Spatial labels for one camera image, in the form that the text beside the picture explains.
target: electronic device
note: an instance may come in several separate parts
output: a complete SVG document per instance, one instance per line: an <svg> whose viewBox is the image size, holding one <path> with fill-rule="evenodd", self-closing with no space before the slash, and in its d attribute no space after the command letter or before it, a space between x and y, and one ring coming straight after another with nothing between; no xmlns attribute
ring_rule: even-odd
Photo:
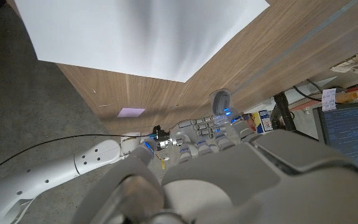
<svg viewBox="0 0 358 224"><path fill-rule="evenodd" d="M313 109L319 141L358 162L358 103L336 105L336 108Z"/></svg>

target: black cable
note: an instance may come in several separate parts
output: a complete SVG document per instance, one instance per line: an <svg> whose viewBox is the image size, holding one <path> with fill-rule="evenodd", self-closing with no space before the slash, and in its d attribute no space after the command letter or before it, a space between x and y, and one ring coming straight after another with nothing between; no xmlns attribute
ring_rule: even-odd
<svg viewBox="0 0 358 224"><path fill-rule="evenodd" d="M64 138L58 138L58 139L53 139L53 140L49 140L49 141L45 141L39 144L36 144L34 146L28 147L27 149L24 149L16 154L14 154L13 156L7 158L4 162L0 163L0 166L2 166L4 163L6 163L7 161L10 161L11 159L15 158L16 156L22 154L23 152L26 152L32 148L35 148L37 146L46 144L46 143L51 143L54 141L59 141L59 140L63 140L63 139L69 139L69 138L76 138L76 137L84 137L84 136L112 136L112 137L147 137L149 135L145 135L145 136L125 136L125 135L119 135L119 134L79 134L79 135L75 135L75 136L68 136L68 137L64 137Z"/></svg>
<svg viewBox="0 0 358 224"><path fill-rule="evenodd" d="M320 99L316 99L316 98L313 98L313 97L310 97L304 93L302 93L296 86L293 86L294 90L296 90L299 94L301 94L302 96L306 97L307 99L311 99L311 100L315 100L315 101L318 101L318 102L321 102Z"/></svg>
<svg viewBox="0 0 358 224"><path fill-rule="evenodd" d="M323 93L323 90L315 82L311 81L308 78L306 79L306 81L308 81L310 84L314 85L320 91L320 93Z"/></svg>

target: orange object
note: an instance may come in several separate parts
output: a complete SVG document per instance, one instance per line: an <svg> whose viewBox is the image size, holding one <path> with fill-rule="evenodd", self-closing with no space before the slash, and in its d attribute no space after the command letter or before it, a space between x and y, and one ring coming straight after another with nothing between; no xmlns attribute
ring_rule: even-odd
<svg viewBox="0 0 358 224"><path fill-rule="evenodd" d="M358 91L353 91L350 93L337 93L335 99L338 103L358 100Z"/></svg>
<svg viewBox="0 0 358 224"><path fill-rule="evenodd" d="M358 84L347 87L346 93L358 90Z"/></svg>

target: desk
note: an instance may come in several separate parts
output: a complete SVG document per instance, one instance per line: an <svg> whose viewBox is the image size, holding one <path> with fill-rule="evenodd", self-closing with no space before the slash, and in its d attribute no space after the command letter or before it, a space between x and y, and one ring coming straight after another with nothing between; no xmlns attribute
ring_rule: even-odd
<svg viewBox="0 0 358 224"><path fill-rule="evenodd" d="M186 83L58 66L110 132L122 134L209 115L208 96L221 88L242 111L358 53L358 1L268 2ZM145 112L118 118L123 107Z"/></svg>

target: gray floor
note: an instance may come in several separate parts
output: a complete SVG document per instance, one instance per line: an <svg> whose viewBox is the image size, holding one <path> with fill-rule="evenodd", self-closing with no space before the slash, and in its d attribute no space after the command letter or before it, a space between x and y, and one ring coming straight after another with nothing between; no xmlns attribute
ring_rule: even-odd
<svg viewBox="0 0 358 224"><path fill-rule="evenodd" d="M5 5L0 9L0 162L34 144L75 134L108 134L96 115L54 63L35 56L21 19ZM25 152L0 167L0 178L46 160L85 150L105 139L67 139ZM167 169L178 162L175 148ZM69 223L83 196L111 168L82 175L41 194L21 223ZM165 172L155 158L150 169L160 180Z"/></svg>

